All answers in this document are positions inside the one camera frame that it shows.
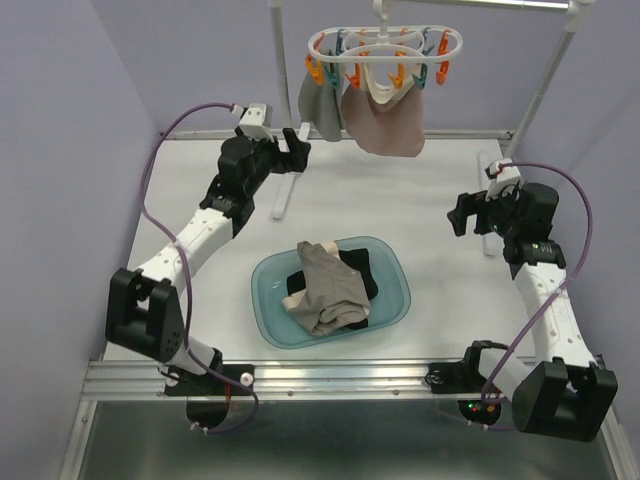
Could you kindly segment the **dark grey underwear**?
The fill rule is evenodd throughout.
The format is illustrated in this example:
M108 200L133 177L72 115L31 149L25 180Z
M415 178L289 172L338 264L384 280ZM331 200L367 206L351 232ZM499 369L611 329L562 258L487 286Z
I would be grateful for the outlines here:
M298 110L302 122L309 122L328 142L342 140L343 117L340 111L342 85L334 89L325 80L318 85L307 73L298 94Z

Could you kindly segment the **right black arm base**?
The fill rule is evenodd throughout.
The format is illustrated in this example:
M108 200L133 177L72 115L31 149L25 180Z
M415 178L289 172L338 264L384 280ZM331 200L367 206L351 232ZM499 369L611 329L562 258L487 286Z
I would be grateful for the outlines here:
M486 379L468 362L432 362L427 366L425 383L435 395L480 394ZM484 403L481 399L463 398L457 401L458 410L468 425L486 430L513 430L510 425L499 425L502 404Z

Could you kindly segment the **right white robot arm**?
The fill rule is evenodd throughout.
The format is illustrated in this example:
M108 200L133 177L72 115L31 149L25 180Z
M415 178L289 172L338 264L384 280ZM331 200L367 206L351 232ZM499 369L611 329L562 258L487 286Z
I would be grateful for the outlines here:
M462 193L448 212L456 236L475 217L475 233L496 233L529 317L536 364L529 368L513 348L475 341L457 366L469 391L499 390L522 433L592 441L618 390L613 371L600 367L581 337L567 293L561 247L551 240L558 192L540 183Z

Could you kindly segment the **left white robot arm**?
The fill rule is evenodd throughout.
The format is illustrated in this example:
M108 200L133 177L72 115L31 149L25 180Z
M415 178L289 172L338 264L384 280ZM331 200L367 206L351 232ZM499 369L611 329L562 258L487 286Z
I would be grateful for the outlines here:
M105 336L108 342L194 375L222 374L219 350L190 335L193 278L221 247L235 238L255 210L254 195L271 174L301 173L311 146L294 130L276 138L243 133L225 140L218 173L193 217L168 244L134 270L117 270L109 285Z

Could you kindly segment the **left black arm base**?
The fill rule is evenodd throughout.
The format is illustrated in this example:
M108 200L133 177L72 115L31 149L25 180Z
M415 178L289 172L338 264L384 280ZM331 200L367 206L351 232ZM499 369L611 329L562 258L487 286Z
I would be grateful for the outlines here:
M192 430L228 433L249 423L257 411L252 364L222 366L221 375L226 379L208 373L195 375L175 366L161 366L158 372L165 381L163 394L186 400L185 413Z

